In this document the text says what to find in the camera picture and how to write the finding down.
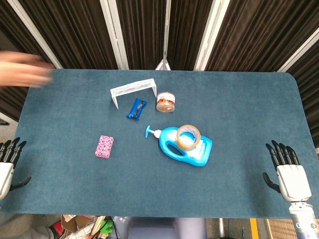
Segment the blurred person hand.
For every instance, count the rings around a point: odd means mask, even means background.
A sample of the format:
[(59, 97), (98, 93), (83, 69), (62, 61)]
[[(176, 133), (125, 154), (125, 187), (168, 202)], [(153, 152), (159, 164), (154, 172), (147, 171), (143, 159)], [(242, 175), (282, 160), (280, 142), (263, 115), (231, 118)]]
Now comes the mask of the blurred person hand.
[(53, 68), (38, 55), (1, 51), (0, 86), (41, 87), (51, 82)]

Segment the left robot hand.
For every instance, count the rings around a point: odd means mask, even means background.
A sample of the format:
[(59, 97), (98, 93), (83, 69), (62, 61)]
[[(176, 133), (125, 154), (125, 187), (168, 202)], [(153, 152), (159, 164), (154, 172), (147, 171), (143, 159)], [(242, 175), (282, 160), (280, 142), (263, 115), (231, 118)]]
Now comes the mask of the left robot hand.
[(13, 174), (20, 158), (26, 141), (21, 142), (20, 137), (0, 143), (0, 199), (4, 199), (10, 191), (22, 188), (27, 185), (31, 176), (26, 177), (22, 182), (12, 184)]

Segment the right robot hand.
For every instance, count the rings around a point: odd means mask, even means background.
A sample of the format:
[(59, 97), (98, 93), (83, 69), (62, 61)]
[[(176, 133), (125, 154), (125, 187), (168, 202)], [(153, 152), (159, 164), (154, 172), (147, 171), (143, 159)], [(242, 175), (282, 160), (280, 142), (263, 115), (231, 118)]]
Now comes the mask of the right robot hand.
[(311, 189), (305, 169), (300, 165), (298, 156), (293, 148), (277, 143), (266, 144), (278, 178), (278, 184), (272, 182), (264, 172), (263, 179), (267, 186), (281, 194), (288, 202), (305, 202), (311, 196)]

